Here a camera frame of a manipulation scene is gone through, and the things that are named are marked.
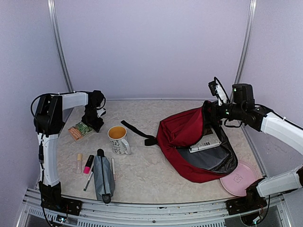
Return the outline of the orange green paperback book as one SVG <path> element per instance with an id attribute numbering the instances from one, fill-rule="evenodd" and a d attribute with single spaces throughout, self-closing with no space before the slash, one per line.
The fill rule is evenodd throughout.
<path id="1" fill-rule="evenodd" d="M 76 142 L 81 142 L 92 131 L 93 129 L 83 122 L 79 122 L 68 129 L 69 134 Z"/>

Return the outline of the coffee cover notebook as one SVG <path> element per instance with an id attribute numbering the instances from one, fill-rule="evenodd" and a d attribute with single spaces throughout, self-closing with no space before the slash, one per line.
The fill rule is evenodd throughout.
<path id="1" fill-rule="evenodd" d="M 211 125 L 204 127 L 203 136 L 199 142 L 189 148 L 190 153 L 203 151 L 210 148 L 218 147 L 221 144 L 215 130 Z"/>

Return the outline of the red student backpack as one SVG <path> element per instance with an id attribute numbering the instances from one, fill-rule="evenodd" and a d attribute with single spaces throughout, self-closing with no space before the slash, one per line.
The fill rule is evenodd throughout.
<path id="1" fill-rule="evenodd" d="M 122 125 L 145 138 L 146 146 L 158 145 L 165 158 L 183 178 L 205 183 L 232 173 L 238 166 L 237 156 L 219 121 L 213 121 L 214 103 L 204 101 L 198 108 L 171 115 L 160 121 L 157 135 L 147 135 L 121 121 Z M 221 144 L 215 148 L 191 153 L 190 147 L 202 138 L 207 126 L 212 126 Z"/>

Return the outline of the grey pencil case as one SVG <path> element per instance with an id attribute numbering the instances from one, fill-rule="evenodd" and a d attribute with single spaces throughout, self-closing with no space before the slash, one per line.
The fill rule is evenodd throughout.
<path id="1" fill-rule="evenodd" d="M 111 164 L 103 149 L 97 150 L 93 168 L 96 198 L 98 201 L 109 204 L 114 195 L 115 181 Z"/>

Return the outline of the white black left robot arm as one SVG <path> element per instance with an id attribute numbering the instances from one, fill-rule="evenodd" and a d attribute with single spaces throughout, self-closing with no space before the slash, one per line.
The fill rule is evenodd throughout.
<path id="1" fill-rule="evenodd" d="M 56 210 L 62 210 L 66 206 L 66 199 L 61 196 L 56 155 L 58 138 L 67 121 L 64 112 L 83 106 L 85 110 L 81 122 L 99 132 L 104 124 L 102 116 L 106 113 L 106 98 L 100 90 L 94 90 L 46 93 L 34 100 L 38 105 L 31 114 L 39 143 L 40 193 L 44 202 Z"/>

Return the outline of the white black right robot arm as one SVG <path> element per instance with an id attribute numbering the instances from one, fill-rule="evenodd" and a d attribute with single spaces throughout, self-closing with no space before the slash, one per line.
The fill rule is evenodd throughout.
<path id="1" fill-rule="evenodd" d="M 303 152 L 302 127 L 283 118 L 272 109 L 259 105 L 256 106 L 253 96 L 253 87 L 250 84 L 234 84 L 232 86 L 233 100 L 229 100 L 222 85 L 217 81 L 209 82 L 209 89 L 217 101 L 211 103 L 210 113 L 213 121 L 225 119 L 237 120 L 248 125 L 256 131 L 273 136 L 281 142 Z M 261 198 L 269 195 L 288 192 L 302 188 L 303 167 L 257 180 L 247 188 L 247 196 L 242 199 L 242 206 L 252 210 Z"/>

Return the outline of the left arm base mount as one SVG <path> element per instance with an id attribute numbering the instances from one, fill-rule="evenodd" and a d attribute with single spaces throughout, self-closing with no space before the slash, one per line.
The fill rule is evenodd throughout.
<path id="1" fill-rule="evenodd" d="M 40 194 L 42 197 L 41 206 L 49 210 L 65 213 L 67 215 L 79 216 L 82 208 L 82 201 L 65 198 L 61 195 L 61 185 L 41 185 Z"/>

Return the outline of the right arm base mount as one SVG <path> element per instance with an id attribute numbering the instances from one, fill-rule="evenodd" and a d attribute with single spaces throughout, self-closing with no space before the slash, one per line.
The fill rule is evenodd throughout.
<path id="1" fill-rule="evenodd" d="M 260 197 L 256 187 L 249 187 L 246 196 L 230 199 L 225 202 L 229 215 L 245 213 L 267 206 L 265 197 Z"/>

